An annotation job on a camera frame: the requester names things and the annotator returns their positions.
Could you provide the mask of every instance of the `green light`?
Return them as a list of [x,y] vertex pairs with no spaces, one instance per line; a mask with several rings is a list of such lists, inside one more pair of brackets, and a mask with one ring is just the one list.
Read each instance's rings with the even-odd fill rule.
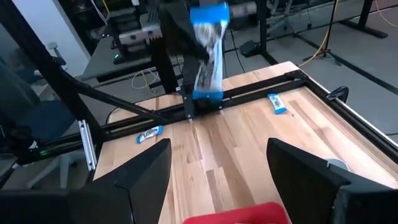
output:
[[45,155],[47,155],[49,152],[48,151],[40,151],[39,152],[39,154],[41,155],[41,156],[45,156]]

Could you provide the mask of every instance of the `wooden table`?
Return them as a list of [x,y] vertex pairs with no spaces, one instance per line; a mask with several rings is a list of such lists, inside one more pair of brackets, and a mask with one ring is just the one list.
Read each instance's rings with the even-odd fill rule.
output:
[[[223,81],[224,90],[298,69],[285,62]],[[220,113],[164,127],[156,138],[136,144],[137,134],[104,143],[95,179],[117,168],[162,138],[172,142],[169,188],[159,223],[182,223],[207,213],[280,202],[266,159],[269,137],[279,138],[322,158],[344,160],[349,169],[398,187],[398,165],[318,99],[307,87],[281,93],[288,112],[274,114],[267,98]],[[148,109],[181,103],[165,95],[142,101]],[[116,110],[109,122],[134,114]]]

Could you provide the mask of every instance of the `blue wrapper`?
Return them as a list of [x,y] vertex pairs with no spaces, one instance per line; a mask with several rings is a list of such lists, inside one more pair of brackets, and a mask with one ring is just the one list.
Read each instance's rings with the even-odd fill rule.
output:
[[151,128],[137,136],[137,144],[141,144],[141,142],[145,141],[146,139],[149,139],[151,137],[154,137],[154,136],[156,136],[158,134],[162,134],[162,133],[163,133],[162,125]]
[[226,3],[192,7],[190,20],[197,41],[209,54],[207,62],[200,62],[192,91],[194,100],[207,98],[222,100],[223,90],[223,48],[222,38],[229,22],[229,8]]
[[268,94],[268,98],[270,99],[272,105],[274,106],[275,114],[281,114],[286,111],[286,107],[283,104],[280,97],[278,96],[278,94],[275,93]]

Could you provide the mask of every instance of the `yellow cable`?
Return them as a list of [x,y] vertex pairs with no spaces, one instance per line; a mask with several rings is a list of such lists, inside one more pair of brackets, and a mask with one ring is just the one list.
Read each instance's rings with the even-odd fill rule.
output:
[[[335,10],[333,11],[333,16],[335,15],[335,13],[336,13],[336,11],[337,11],[338,1],[339,1],[339,0],[336,0],[336,7],[335,7]],[[326,38],[328,37],[328,34],[329,34],[329,29],[326,31],[325,37],[323,38],[323,41],[322,41],[322,44],[321,44],[321,46],[319,46],[319,48],[318,48],[318,50],[315,52],[315,54],[312,55],[312,57],[310,57],[310,58],[309,58],[308,60],[306,60],[305,62],[301,63],[301,64],[299,65],[299,67],[305,65],[306,63],[309,63],[312,59],[314,59],[314,58],[317,56],[317,54],[319,53],[319,51],[321,51],[323,45],[325,44]]]
[[381,13],[381,11],[380,11],[380,9],[379,9],[379,4],[377,3],[377,0],[374,0],[374,2],[376,3],[376,9],[377,9],[377,11],[379,12],[380,16],[381,16],[388,24],[392,25],[393,27],[398,28],[397,25],[391,23],[390,21],[388,21],[388,20],[383,16],[383,14]]
[[109,14],[108,5],[106,4],[105,0],[102,0],[102,3],[104,3],[105,9],[106,9],[106,13]]
[[310,57],[310,58],[309,58],[308,60],[306,60],[305,62],[301,63],[301,64],[299,65],[299,67],[305,65],[306,63],[309,63],[312,59],[314,59],[314,58],[317,56],[317,54],[319,53],[319,51],[321,51],[323,45],[324,45],[325,42],[326,42],[326,38],[328,37],[328,33],[329,33],[329,29],[326,31],[326,35],[325,35],[325,37],[323,38],[322,44],[321,44],[321,46],[319,46],[319,48],[318,48],[318,50],[315,52],[315,54],[312,55],[312,57]]
[[152,96],[156,96],[155,94],[152,93],[152,91],[149,88],[149,84],[147,81],[147,78],[145,77],[145,74],[142,74],[142,77],[144,77],[144,81],[145,81],[145,86],[147,87],[148,92],[152,95]]

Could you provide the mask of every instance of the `desk leg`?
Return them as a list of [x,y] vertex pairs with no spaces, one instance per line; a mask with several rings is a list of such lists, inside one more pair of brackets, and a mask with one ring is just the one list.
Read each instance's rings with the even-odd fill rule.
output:
[[260,54],[270,63],[271,65],[278,64],[278,61],[268,53],[267,51],[267,10],[266,1],[256,0],[257,4],[257,18],[260,23]]
[[160,82],[165,93],[174,93],[176,87],[178,87],[178,83],[174,74],[173,65],[166,51],[165,40],[160,38],[151,41],[149,49],[150,54],[152,55],[152,62],[159,73]]
[[356,29],[356,30],[365,32],[367,34],[371,34],[371,35],[381,38],[381,39],[388,37],[387,33],[381,32],[379,30],[372,29],[372,28],[366,26],[366,22],[368,21],[369,13],[372,8],[372,3],[373,3],[373,0],[365,0],[365,2],[363,3],[361,16],[359,17],[358,23],[355,23],[350,20],[343,20],[340,22],[340,24],[348,26],[352,29]]

